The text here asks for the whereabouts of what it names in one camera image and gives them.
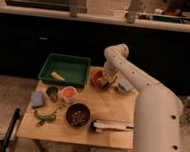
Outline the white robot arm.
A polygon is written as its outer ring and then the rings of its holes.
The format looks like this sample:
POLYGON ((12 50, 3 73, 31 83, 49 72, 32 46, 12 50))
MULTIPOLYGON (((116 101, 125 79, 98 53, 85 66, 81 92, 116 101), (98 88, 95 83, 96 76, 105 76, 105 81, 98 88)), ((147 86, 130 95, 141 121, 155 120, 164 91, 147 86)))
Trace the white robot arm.
POLYGON ((126 44, 106 47, 105 70, 118 71, 138 91, 134 112, 133 152, 181 152, 182 101, 168 87, 127 59, 126 44))

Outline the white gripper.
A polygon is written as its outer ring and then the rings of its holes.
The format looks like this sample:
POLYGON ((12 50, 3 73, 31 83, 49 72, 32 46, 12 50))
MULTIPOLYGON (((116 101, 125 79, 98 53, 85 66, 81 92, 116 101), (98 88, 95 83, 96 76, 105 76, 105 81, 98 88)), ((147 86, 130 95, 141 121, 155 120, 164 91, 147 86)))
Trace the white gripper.
POLYGON ((111 85, 115 82, 118 70, 114 68, 109 62, 105 62, 103 65, 102 74, 100 81, 103 85, 111 85))

